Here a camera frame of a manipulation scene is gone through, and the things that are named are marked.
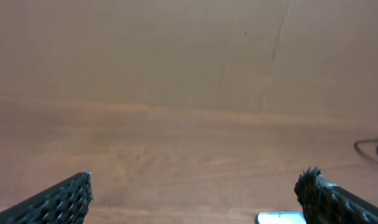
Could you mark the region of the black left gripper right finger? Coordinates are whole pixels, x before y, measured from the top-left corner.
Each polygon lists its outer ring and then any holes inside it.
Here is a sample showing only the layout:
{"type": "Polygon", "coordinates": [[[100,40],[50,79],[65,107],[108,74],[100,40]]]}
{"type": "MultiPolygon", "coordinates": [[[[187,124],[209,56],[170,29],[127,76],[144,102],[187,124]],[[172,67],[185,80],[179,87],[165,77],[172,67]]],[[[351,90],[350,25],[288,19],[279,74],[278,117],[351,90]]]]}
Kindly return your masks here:
{"type": "Polygon", "coordinates": [[[300,174],[294,191],[307,224],[378,224],[378,207],[325,179],[317,167],[300,174]]]}

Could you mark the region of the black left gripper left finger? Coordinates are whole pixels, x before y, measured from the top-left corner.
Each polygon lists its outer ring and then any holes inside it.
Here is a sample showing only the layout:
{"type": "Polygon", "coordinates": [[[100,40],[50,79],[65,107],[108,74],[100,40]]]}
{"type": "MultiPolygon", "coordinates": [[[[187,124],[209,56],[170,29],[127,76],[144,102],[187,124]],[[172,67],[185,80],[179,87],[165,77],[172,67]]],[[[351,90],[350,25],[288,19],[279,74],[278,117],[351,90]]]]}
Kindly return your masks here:
{"type": "Polygon", "coordinates": [[[93,201],[91,175],[79,172],[0,212],[0,224],[82,224],[93,201]]]}

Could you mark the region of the blue Galaxy smartphone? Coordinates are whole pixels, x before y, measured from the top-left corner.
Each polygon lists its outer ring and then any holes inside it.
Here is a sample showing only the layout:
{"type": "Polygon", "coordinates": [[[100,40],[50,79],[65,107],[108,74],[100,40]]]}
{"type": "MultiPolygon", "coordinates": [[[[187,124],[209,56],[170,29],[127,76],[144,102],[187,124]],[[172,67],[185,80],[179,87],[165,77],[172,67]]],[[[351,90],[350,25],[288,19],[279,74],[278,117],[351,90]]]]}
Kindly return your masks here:
{"type": "Polygon", "coordinates": [[[256,224],[306,224],[300,212],[261,212],[255,221],[256,224]]]}

